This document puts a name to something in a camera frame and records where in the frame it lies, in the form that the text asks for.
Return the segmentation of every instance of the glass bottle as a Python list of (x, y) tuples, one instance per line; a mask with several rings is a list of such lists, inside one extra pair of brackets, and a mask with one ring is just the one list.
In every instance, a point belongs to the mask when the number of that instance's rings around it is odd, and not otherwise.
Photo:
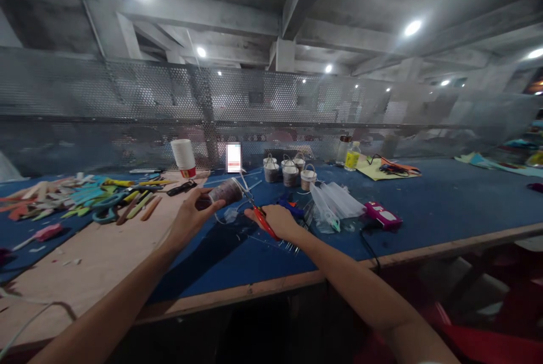
[(339, 149), (338, 155), (335, 157), (335, 164), (345, 166), (345, 158), (347, 158), (347, 151), (349, 150), (349, 144), (352, 138), (350, 136), (341, 135), (339, 137)]
[(358, 159), (360, 158), (360, 142), (354, 141), (352, 147), (347, 152), (347, 159), (345, 159), (345, 170), (349, 172), (354, 172), (356, 170), (356, 165), (358, 164)]

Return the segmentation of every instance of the stack of paper cups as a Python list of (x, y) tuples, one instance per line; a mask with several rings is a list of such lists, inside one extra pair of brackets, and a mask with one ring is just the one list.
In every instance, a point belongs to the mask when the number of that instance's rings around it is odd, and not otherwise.
[(192, 152), (191, 140), (182, 139), (170, 142), (171, 149), (174, 152), (175, 163), (185, 178), (196, 175), (196, 161)]

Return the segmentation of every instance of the phone screen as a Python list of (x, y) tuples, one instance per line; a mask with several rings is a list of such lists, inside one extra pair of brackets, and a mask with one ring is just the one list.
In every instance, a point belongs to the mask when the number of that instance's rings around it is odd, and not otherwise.
[(239, 142), (226, 144), (226, 173), (239, 173), (242, 170), (242, 146)]

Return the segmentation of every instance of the pink device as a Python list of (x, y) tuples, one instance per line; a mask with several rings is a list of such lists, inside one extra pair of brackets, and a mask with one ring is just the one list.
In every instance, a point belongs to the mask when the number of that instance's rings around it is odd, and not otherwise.
[(386, 210), (379, 203), (368, 202), (364, 206), (366, 207), (366, 215), (381, 223), (384, 231), (396, 231), (402, 226), (403, 220)]

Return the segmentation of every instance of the perforated metal fence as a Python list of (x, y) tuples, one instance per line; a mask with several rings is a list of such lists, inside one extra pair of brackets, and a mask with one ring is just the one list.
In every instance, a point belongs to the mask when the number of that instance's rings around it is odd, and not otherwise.
[(363, 153), (452, 156), (522, 133), (538, 109), (521, 94), (336, 76), (100, 61), (0, 49), (0, 150), (26, 175), (174, 168), (192, 140), (198, 167), (269, 151), (334, 159), (340, 135)]

